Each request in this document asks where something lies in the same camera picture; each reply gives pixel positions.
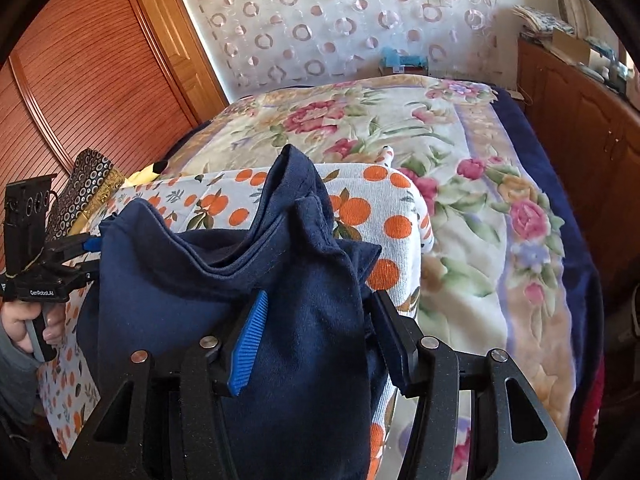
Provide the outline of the person's left forearm grey sleeve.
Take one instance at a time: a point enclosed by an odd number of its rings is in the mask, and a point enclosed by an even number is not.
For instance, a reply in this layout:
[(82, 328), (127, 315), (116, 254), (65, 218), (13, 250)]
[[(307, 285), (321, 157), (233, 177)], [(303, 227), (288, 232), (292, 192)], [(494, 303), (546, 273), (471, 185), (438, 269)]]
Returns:
[(38, 396), (39, 362), (18, 348), (1, 329), (0, 337), (1, 411), (17, 425), (31, 425), (35, 419)]

